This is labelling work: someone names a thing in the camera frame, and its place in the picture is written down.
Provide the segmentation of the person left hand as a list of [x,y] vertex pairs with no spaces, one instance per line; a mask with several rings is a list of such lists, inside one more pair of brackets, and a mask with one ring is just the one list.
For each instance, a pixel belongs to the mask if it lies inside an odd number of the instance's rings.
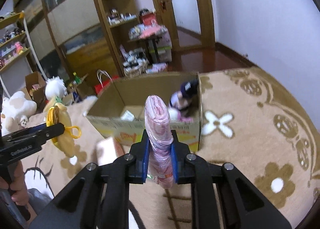
[[9,185],[3,178],[0,178],[0,184],[1,189],[11,189],[15,192],[11,196],[11,199],[18,206],[25,206],[28,203],[29,196],[24,181],[23,166],[20,160],[17,162],[12,183]]

